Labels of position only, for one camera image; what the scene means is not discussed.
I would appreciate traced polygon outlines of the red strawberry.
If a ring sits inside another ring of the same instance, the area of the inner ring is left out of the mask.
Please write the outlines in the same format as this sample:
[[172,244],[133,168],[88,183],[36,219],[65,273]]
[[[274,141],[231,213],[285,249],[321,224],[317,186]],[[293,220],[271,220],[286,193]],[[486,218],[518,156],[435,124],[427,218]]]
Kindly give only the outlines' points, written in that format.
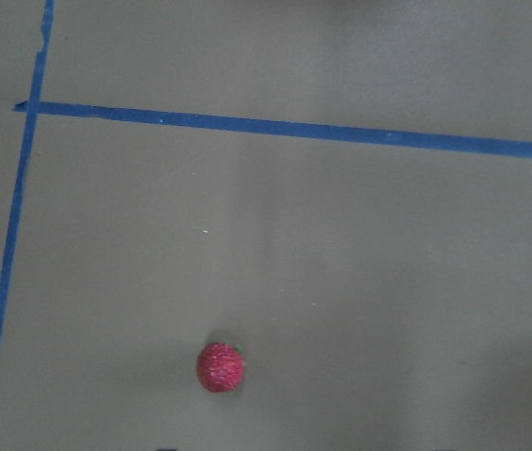
[[237,346],[226,342],[206,345],[196,359],[200,385],[213,394],[237,390],[244,379],[245,361]]

